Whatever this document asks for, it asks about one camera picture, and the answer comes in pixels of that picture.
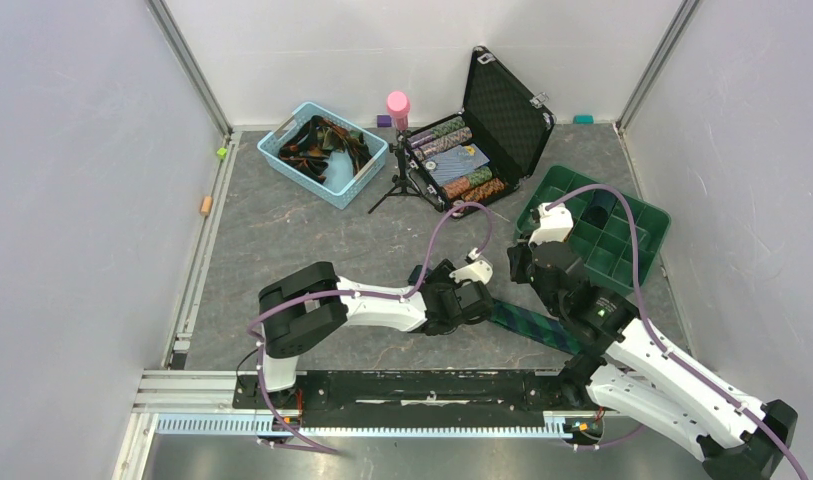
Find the green navy striped tie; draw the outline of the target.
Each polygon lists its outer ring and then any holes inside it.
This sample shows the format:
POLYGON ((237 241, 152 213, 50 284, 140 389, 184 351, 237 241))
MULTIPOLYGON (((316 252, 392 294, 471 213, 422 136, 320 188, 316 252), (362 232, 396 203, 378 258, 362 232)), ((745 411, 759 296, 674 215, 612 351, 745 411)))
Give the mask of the green navy striped tie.
MULTIPOLYGON (((414 267, 408 277, 408 285, 417 285, 423 266, 414 267)), ((419 291, 430 293, 434 287, 458 287, 459 284, 451 277, 455 270, 449 260, 443 260, 437 268, 428 268, 423 276, 423 283, 419 291)), ((492 300, 491 314, 485 308, 479 310, 480 315, 465 320, 446 320, 433 318, 428 314, 428 321, 417 331, 427 336, 449 335, 463 325, 477 325, 483 322, 492 323, 508 332, 533 340, 542 345, 575 355, 582 350, 578 340, 571 336, 558 320, 543 314, 511 304, 502 300, 492 300)))

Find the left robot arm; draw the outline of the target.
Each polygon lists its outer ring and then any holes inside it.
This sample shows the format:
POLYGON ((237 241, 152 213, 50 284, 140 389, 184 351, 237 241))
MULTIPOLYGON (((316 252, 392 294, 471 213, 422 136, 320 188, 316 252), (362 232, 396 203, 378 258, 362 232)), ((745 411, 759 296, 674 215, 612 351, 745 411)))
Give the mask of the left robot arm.
POLYGON ((320 261, 262 288, 259 315, 249 327, 264 351, 258 394, 272 407, 288 405, 300 356, 343 327, 437 336, 488 320, 492 275, 484 258, 460 268, 444 260, 432 270, 420 268, 414 285, 393 288, 349 280, 320 261))

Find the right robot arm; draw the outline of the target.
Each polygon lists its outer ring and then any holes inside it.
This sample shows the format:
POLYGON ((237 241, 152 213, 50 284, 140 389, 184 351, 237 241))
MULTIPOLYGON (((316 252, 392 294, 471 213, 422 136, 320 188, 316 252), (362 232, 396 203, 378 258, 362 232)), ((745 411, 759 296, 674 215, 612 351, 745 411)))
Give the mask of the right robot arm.
POLYGON ((567 405, 594 403, 636 420, 712 479, 772 477, 794 436, 791 406, 742 392, 686 355, 624 296, 592 283, 568 244, 518 243, 507 255, 511 280, 530 286, 581 346, 560 372, 567 405))

